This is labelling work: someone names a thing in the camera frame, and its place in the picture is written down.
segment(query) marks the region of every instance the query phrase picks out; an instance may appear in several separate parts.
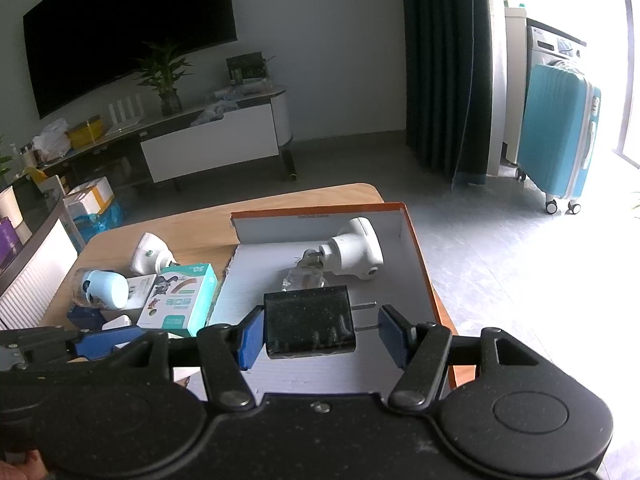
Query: plant pot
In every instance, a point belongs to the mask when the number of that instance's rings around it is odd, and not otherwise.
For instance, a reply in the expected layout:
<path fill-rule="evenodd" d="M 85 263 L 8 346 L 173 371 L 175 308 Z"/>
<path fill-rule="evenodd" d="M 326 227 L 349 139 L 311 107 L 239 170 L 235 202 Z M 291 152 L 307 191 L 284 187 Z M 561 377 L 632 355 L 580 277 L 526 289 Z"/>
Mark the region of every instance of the plant pot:
<path fill-rule="evenodd" d="M 175 89 L 171 92 L 160 94 L 160 100 L 160 110 L 164 117 L 177 114 L 182 111 L 182 103 L 180 102 L 178 92 L 176 92 Z"/>
<path fill-rule="evenodd" d="M 0 193 L 0 218 L 9 217 L 14 228 L 22 223 L 22 213 L 15 199 L 14 186 L 9 186 Z"/>

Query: white cabinet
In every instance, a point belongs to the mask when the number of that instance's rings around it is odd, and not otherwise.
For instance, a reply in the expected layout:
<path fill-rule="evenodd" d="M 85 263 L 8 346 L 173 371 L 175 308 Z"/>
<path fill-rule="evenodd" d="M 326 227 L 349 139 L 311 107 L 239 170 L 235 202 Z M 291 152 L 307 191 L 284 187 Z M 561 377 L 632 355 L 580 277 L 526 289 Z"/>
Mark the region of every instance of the white cabinet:
<path fill-rule="evenodd" d="M 154 182 L 277 155 L 271 104 L 226 112 L 220 120 L 146 140 L 142 151 Z"/>
<path fill-rule="evenodd" d="M 504 123 L 506 158 L 518 161 L 520 131 L 527 87 L 527 13 L 521 7 L 504 9 L 507 28 L 507 111 Z"/>

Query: yellow box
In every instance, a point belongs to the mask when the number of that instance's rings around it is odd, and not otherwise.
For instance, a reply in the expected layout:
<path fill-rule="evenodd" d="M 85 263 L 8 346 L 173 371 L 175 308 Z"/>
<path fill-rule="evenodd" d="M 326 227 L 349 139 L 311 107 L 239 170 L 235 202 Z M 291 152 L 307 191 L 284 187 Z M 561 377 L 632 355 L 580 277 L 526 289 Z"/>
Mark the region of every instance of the yellow box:
<path fill-rule="evenodd" d="M 66 131 L 66 136 L 71 141 L 71 147 L 74 150 L 82 148 L 99 139 L 104 134 L 104 123 L 102 117 L 96 115 L 91 119 L 76 124 L 73 128 Z"/>

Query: round black disc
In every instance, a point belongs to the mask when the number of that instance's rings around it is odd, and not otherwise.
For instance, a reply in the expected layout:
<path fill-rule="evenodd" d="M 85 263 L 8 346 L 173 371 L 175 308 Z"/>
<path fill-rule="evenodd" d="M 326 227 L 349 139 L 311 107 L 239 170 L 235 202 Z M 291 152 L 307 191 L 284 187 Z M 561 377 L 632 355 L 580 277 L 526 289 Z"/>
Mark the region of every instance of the round black disc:
<path fill-rule="evenodd" d="M 448 441 L 477 464 L 543 478 L 598 463 L 613 430 L 606 404 L 552 365 L 480 376 L 444 399 L 438 421 Z"/>
<path fill-rule="evenodd" d="M 36 411 L 47 466 L 82 478 L 129 478 L 172 462 L 201 433 L 200 401 L 178 384 L 73 386 Z"/>

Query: wooden table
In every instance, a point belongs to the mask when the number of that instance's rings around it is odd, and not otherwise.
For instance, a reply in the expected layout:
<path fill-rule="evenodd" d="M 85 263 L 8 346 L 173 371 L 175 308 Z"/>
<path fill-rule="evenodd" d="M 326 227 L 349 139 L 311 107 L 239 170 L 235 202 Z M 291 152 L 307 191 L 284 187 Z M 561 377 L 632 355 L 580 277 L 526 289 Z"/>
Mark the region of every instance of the wooden table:
<path fill-rule="evenodd" d="M 78 256 L 53 297 L 40 325 L 63 325 L 72 328 L 66 319 L 66 313 L 72 304 L 69 282 L 75 270 L 80 267 L 98 267 L 128 274 L 133 251 L 145 232 L 162 238 L 181 264 L 211 263 L 216 276 L 221 279 L 238 244 L 236 232 L 230 221 L 233 211 L 379 202 L 384 201 L 378 190 L 370 184 L 347 184 L 199 209 L 98 234 Z M 436 320 L 457 333 L 436 291 L 433 293 L 436 298 Z M 465 368 L 467 367 L 456 367 L 457 384 L 473 378 L 472 371 Z"/>

